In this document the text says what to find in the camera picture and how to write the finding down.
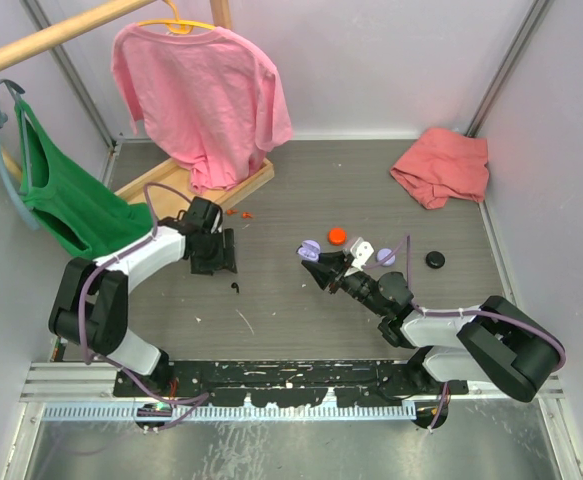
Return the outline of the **orange earbud case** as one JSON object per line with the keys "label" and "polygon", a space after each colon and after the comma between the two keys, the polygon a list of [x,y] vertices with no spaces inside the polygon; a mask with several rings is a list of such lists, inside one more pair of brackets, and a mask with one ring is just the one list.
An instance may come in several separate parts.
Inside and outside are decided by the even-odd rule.
{"label": "orange earbud case", "polygon": [[335,246],[344,245],[347,241],[347,233],[343,228],[334,227],[329,230],[327,239],[330,244]]}

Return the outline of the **lilac earbud charging case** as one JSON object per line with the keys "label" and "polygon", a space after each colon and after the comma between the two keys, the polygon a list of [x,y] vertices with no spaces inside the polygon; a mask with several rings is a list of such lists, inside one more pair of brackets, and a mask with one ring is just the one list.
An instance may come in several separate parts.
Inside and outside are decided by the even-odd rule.
{"label": "lilac earbud charging case", "polygon": [[380,266],[389,267],[396,261],[396,256],[389,248],[380,249],[376,254],[376,261]]}

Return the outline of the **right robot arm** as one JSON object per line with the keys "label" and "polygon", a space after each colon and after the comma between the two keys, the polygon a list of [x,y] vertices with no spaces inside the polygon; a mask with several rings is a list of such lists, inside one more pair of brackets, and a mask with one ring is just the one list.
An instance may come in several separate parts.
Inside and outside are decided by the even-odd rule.
{"label": "right robot arm", "polygon": [[420,393],[451,381],[490,382],[528,403],[566,363],[562,343],[501,296],[467,309],[428,309],[416,304],[402,273],[373,278],[353,261],[351,254],[332,252],[301,264],[320,289],[343,291],[378,316],[391,346],[414,350],[409,379]]}

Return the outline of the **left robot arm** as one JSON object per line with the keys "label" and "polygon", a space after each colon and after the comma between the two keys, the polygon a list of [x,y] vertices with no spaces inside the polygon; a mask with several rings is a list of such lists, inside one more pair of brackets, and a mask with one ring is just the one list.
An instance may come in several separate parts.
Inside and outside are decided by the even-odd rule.
{"label": "left robot arm", "polygon": [[237,271],[234,231],[223,227],[216,203],[195,197],[123,249],[96,260],[76,257],[65,267],[50,314],[52,334],[136,373],[149,396],[171,384],[169,357],[129,327],[129,295],[162,268],[187,260],[193,275]]}

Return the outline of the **wooden clothes rack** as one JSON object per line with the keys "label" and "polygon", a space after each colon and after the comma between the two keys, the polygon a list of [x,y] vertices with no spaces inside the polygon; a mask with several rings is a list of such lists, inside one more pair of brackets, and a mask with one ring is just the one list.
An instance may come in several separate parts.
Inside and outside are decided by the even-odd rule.
{"label": "wooden clothes rack", "polygon": [[[2,46],[0,47],[0,72],[148,4],[147,1],[142,0],[106,1],[90,10]],[[174,160],[168,159],[120,188],[117,194],[130,203],[137,203],[144,198],[144,189],[149,184],[162,184],[164,187],[153,196],[154,205],[160,214],[173,213],[185,207],[185,198],[193,194],[189,189],[189,177],[190,173],[187,170],[179,167]],[[231,209],[273,178],[274,166],[269,160],[264,160],[257,173],[236,187],[230,190],[208,190],[204,193],[204,197],[219,204],[223,210]]]}

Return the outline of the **green tank top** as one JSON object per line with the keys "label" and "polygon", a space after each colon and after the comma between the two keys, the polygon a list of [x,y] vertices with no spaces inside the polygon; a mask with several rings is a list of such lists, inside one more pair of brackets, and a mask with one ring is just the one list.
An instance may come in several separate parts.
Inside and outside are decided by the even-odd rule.
{"label": "green tank top", "polygon": [[70,255],[109,255],[151,231],[146,204],[127,203],[65,155],[24,100],[15,102],[14,113],[25,161],[20,198]]}

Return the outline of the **pink t-shirt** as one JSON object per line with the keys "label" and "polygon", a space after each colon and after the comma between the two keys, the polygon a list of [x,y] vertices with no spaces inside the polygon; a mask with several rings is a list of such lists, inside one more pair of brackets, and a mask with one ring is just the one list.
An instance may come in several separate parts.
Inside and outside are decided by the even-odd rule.
{"label": "pink t-shirt", "polygon": [[234,188],[293,137],[277,67],[230,30],[168,35],[131,24],[114,39],[111,69],[133,123],[197,193]]}

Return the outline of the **salmon folded cloth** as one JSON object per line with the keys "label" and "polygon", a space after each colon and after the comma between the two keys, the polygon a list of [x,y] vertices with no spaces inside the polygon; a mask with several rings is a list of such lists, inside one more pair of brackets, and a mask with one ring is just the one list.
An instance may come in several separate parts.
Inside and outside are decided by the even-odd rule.
{"label": "salmon folded cloth", "polygon": [[451,198],[482,202],[488,160],[485,139],[429,128],[400,156],[390,175],[422,207],[435,210]]}

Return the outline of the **orange clothes hanger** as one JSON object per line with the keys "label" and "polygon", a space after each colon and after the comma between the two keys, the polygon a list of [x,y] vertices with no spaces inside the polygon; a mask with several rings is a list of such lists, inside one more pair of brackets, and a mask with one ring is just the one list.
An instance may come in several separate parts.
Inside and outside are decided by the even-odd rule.
{"label": "orange clothes hanger", "polygon": [[204,30],[214,30],[215,26],[199,22],[193,20],[185,20],[182,19],[179,15],[177,6],[171,0],[163,0],[172,11],[173,15],[171,18],[162,18],[162,19],[151,19],[138,22],[137,25],[140,27],[148,27],[148,26],[165,26],[167,30],[173,34],[177,35],[187,35],[190,34],[194,29],[204,29]]}

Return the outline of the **grey-blue clothes hanger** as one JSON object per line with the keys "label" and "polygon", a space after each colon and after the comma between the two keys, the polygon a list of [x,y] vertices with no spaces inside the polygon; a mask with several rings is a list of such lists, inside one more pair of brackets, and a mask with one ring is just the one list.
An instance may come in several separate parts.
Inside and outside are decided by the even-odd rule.
{"label": "grey-blue clothes hanger", "polygon": [[[0,79],[0,86],[4,85],[8,92],[10,93],[11,97],[14,100],[14,103],[17,104],[21,99],[22,95],[25,93],[25,90],[18,85],[16,82],[9,80],[9,79]],[[0,129],[8,121],[8,116],[1,111],[0,109]],[[7,169],[6,163],[6,156],[2,152],[2,147],[0,144],[0,177],[4,184],[5,190],[10,197],[10,200],[13,206],[16,208],[20,218],[24,221],[24,223],[33,231],[40,229],[40,224],[37,221],[36,217],[32,214],[32,211],[25,205],[22,200],[24,193],[19,192],[15,189],[13,180],[15,179],[15,175],[11,174]]]}

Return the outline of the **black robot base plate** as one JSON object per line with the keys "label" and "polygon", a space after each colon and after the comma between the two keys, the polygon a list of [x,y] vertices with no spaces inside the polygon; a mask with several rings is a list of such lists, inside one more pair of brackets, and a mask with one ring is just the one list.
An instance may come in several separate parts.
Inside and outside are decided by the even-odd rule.
{"label": "black robot base plate", "polygon": [[413,362],[394,360],[176,361],[166,380],[143,381],[152,392],[178,398],[209,395],[213,406],[280,408],[322,404],[329,393],[336,405],[400,406],[417,396],[437,397],[443,384]]}

